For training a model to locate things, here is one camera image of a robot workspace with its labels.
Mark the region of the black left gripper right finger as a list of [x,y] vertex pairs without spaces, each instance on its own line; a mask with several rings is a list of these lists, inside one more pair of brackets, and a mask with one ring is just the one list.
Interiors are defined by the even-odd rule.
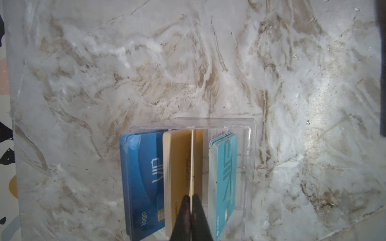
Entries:
[[201,200],[194,194],[191,200],[191,225],[193,241],[213,241]]

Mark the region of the teal VIP card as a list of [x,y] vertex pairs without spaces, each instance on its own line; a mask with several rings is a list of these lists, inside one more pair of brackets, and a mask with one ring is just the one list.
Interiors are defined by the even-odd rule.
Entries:
[[226,133],[210,141],[208,224],[217,241],[235,208],[238,136]]

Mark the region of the gold numbered card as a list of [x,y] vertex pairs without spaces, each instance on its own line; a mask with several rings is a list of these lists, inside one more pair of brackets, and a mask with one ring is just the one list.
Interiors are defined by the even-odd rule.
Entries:
[[165,234],[170,237],[185,195],[203,199],[203,129],[163,134]]

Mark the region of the dark blue VIP card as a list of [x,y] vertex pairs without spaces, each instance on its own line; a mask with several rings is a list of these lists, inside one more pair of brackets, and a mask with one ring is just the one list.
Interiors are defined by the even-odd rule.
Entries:
[[126,232],[133,241],[165,226],[164,133],[155,130],[119,137]]

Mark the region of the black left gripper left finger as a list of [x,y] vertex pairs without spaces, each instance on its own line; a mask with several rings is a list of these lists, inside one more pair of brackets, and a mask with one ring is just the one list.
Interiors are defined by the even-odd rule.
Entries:
[[185,195],[182,199],[180,210],[176,218],[170,241],[191,240],[191,211],[190,197]]

